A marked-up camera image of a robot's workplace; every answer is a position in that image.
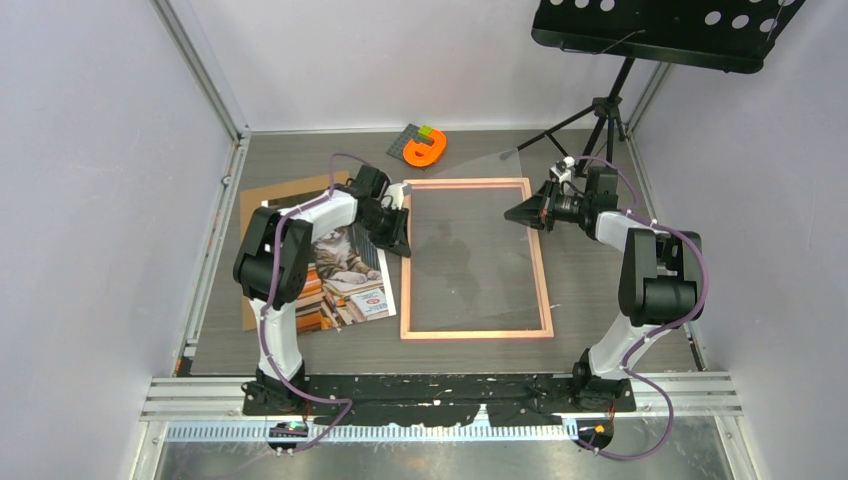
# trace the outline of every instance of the cat picture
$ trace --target cat picture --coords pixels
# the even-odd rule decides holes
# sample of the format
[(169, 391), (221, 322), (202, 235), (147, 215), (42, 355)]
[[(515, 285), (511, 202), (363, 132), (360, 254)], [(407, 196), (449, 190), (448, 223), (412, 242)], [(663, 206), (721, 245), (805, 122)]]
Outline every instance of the cat picture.
[(350, 242), (350, 228), (340, 227), (312, 244), (315, 250), (315, 268), (318, 276), (329, 280), (360, 284), (381, 280), (379, 270), (362, 261)]

